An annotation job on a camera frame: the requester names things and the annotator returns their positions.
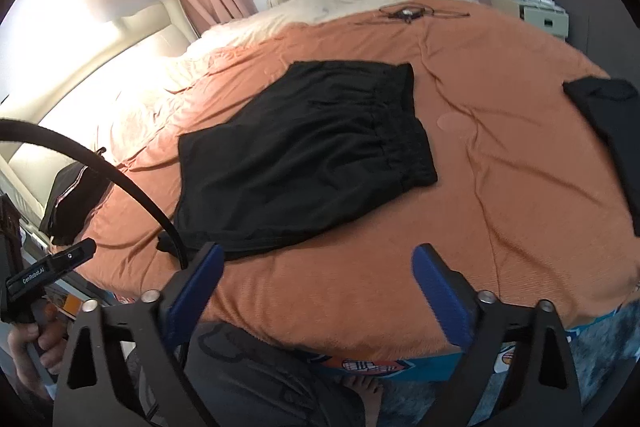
black garment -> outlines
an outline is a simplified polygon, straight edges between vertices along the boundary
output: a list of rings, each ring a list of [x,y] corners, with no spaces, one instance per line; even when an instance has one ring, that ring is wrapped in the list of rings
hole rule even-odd
[[[588,76],[562,84],[564,92],[607,144],[640,237],[640,96],[627,80]]]
[[[96,154],[102,155],[100,148]],[[56,174],[40,231],[52,237],[52,244],[72,245],[84,222],[104,196],[111,182],[93,169],[73,162]]]
[[[360,427],[362,401],[290,352],[230,324],[199,325],[185,367],[194,390],[220,427]],[[155,399],[140,374],[140,403]],[[165,425],[162,410],[154,418]]]
[[[187,248],[264,253],[436,182],[413,92],[409,64],[296,62],[228,122],[181,136]]]
[[[28,406],[31,414],[41,422],[41,425],[53,423],[53,400],[45,400],[33,393],[18,379],[15,380],[15,393]]]

human hand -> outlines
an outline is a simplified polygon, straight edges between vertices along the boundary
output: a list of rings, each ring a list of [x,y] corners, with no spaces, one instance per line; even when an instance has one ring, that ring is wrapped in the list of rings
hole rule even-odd
[[[66,326],[57,318],[58,309],[51,303],[44,308],[47,325],[39,332],[37,324],[16,324],[7,338],[9,352],[14,359],[18,379],[32,393],[43,399],[50,399],[38,372],[31,362],[27,345],[38,341],[44,351],[40,357],[42,365],[52,374],[57,375],[62,367],[62,357],[66,348]]]

cable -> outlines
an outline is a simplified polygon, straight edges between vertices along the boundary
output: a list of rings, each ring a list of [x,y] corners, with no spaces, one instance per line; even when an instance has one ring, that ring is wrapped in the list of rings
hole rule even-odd
[[[471,17],[471,14],[468,12],[439,10],[432,8],[427,4],[405,4],[404,6],[400,6],[399,8],[398,5],[396,5],[392,7],[379,8],[378,11],[385,17],[376,18],[374,16],[374,19],[372,20],[356,22],[354,24],[357,26],[368,26],[371,24],[394,24],[397,21],[402,21],[405,24],[411,24],[414,20],[421,19],[422,17],[430,17],[433,19],[443,20],[463,19]]]
[[[175,246],[176,255],[180,262],[180,269],[184,270],[187,268],[189,261],[186,255],[186,248],[171,220],[166,217],[166,214],[140,187],[100,155],[80,145],[78,142],[46,127],[25,121],[11,120],[9,118],[0,118],[0,141],[30,143],[54,150],[86,165],[116,184],[141,204],[160,224]]]
[[[180,345],[180,353],[178,354],[178,363],[180,364],[180,368],[182,370],[184,370],[184,367],[187,365],[187,357],[189,356],[189,343],[185,342],[184,344]],[[151,422],[151,420],[153,419],[153,417],[158,413],[158,401],[156,400],[156,402],[151,406],[151,409],[149,409],[149,411],[146,413],[146,419]]]

foot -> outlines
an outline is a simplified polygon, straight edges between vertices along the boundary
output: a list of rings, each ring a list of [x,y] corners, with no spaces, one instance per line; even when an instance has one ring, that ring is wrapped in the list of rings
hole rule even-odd
[[[382,384],[372,377],[344,377],[341,384],[358,393],[364,405],[365,427],[376,427],[382,404]]]

person's leg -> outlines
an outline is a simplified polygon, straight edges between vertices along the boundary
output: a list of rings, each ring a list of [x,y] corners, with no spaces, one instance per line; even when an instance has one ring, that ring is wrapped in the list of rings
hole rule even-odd
[[[377,420],[365,422],[363,402],[349,389],[226,323],[196,328],[185,373],[220,427],[369,427]],[[146,410],[153,397],[143,380],[140,391]]]

